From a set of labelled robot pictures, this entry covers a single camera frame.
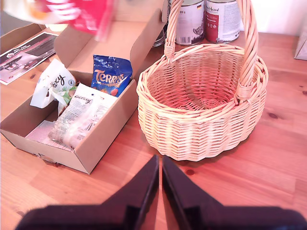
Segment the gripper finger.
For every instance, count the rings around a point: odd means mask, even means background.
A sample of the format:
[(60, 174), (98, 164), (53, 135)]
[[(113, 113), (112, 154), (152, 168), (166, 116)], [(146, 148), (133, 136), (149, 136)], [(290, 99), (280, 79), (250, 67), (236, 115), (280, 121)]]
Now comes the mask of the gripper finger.
[(158, 184), (159, 162), (153, 156), (125, 186), (100, 205), (100, 229), (140, 229)]
[(215, 214), (223, 205), (191, 181), (172, 162), (162, 159), (162, 183), (181, 230), (217, 230)]

